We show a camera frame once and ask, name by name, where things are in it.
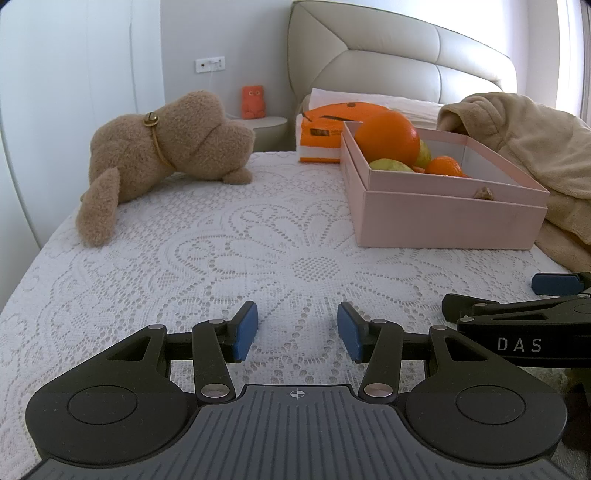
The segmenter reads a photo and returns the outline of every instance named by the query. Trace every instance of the orange owl toy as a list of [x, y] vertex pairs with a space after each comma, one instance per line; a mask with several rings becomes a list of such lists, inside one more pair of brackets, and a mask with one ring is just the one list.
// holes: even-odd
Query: orange owl toy
[[242, 118], [263, 118], [265, 116], [262, 85], [242, 87]]

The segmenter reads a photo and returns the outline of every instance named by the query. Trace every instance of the pink box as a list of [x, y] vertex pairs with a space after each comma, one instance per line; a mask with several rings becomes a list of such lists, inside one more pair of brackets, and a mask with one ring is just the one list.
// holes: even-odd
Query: pink box
[[[508, 160], [465, 135], [417, 129], [433, 156], [449, 155], [472, 178], [373, 171], [345, 122], [340, 167], [361, 247], [530, 249], [546, 216], [548, 191]], [[495, 200], [472, 196], [489, 187]]]

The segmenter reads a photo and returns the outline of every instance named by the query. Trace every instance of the beige blanket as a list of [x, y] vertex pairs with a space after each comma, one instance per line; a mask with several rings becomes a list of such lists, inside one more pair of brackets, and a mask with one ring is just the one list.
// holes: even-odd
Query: beige blanket
[[574, 271], [591, 271], [591, 129], [567, 112], [514, 93], [444, 105], [437, 129], [468, 134], [550, 191], [536, 245]]

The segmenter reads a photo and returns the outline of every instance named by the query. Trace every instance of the crosshair logo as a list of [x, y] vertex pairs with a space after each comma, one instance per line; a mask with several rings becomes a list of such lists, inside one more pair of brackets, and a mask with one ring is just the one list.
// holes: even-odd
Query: crosshair logo
[[290, 397], [294, 397], [298, 400], [303, 398], [304, 395], [307, 395], [307, 393], [302, 392], [302, 390], [294, 390], [293, 392], [290, 392]]

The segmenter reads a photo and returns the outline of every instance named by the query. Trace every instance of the lace pattern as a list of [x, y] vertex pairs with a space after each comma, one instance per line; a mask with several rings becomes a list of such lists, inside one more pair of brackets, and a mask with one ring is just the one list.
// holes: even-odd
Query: lace pattern
[[[535, 273], [564, 271], [537, 248], [360, 248], [338, 166], [268, 153], [254, 154], [249, 167], [247, 186], [170, 177], [119, 207], [116, 234], [103, 248], [81, 245], [74, 216], [58, 228], [0, 315], [2, 479], [38, 462], [24, 422], [32, 394], [150, 323], [189, 331], [253, 300], [259, 332], [248, 360], [229, 366], [237, 391], [246, 383], [357, 389], [365, 366], [338, 337], [341, 301], [368, 320], [426, 333], [443, 323], [446, 293], [529, 300]], [[562, 370], [530, 371], [564, 388]], [[423, 378], [420, 362], [404, 362], [400, 390]], [[175, 362], [172, 380], [193, 391], [191, 362]], [[582, 461], [573, 455], [561, 451], [558, 461], [582, 470], [572, 467]]]

